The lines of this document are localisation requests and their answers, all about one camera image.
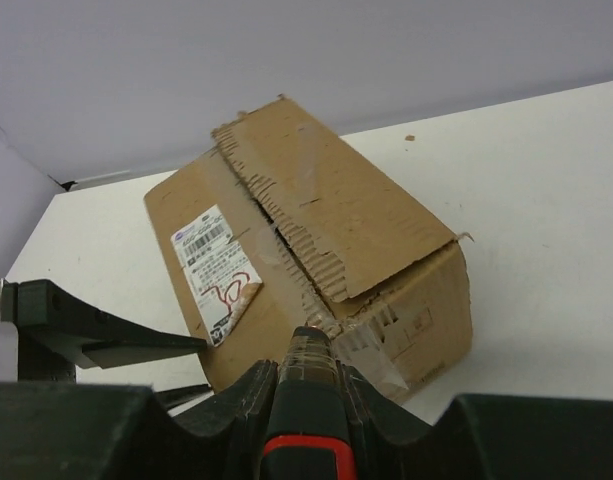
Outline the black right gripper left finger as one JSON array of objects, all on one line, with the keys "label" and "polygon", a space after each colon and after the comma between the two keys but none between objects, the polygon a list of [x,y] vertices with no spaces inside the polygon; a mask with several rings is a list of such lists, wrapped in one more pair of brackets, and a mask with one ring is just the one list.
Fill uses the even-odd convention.
[{"label": "black right gripper left finger", "polygon": [[176,417],[148,387],[0,383],[0,479],[255,479],[276,381],[258,361]]}]

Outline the red black utility knife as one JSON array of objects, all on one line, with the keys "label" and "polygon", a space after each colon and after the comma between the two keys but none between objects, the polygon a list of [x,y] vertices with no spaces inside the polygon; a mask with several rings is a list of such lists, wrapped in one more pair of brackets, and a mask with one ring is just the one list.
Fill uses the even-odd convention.
[{"label": "red black utility knife", "polygon": [[339,368],[320,329],[296,328],[279,366],[259,477],[358,477]]}]

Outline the brown cardboard express box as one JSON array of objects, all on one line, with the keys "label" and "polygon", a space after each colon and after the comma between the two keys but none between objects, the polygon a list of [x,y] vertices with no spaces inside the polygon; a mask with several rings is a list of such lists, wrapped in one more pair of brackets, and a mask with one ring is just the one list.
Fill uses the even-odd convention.
[{"label": "brown cardboard express box", "polygon": [[300,326],[399,403],[470,351],[457,234],[362,154],[287,97],[212,139],[144,203],[216,391]]}]

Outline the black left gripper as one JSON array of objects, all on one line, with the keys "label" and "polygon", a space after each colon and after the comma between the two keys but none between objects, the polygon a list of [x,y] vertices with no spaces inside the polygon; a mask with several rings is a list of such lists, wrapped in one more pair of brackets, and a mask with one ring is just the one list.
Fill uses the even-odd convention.
[{"label": "black left gripper", "polygon": [[4,320],[5,284],[0,279],[0,382],[75,383],[73,364],[109,369],[208,348],[201,338],[157,331],[105,312],[47,279],[13,285],[13,321],[28,338]]}]

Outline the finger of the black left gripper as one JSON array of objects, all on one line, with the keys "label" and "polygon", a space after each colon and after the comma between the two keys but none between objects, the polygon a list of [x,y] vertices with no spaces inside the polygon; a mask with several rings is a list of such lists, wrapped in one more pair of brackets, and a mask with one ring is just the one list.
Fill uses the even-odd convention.
[{"label": "finger of the black left gripper", "polygon": [[155,393],[155,397],[164,408],[176,408],[198,399],[203,395],[209,394],[212,391],[212,387],[204,383],[159,391]]}]

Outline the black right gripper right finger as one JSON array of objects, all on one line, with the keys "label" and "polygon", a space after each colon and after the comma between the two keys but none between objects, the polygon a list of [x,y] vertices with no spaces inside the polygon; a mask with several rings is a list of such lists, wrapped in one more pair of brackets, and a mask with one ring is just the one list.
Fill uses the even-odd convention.
[{"label": "black right gripper right finger", "polygon": [[613,401],[460,394],[428,424],[339,370],[361,479],[613,479]]}]

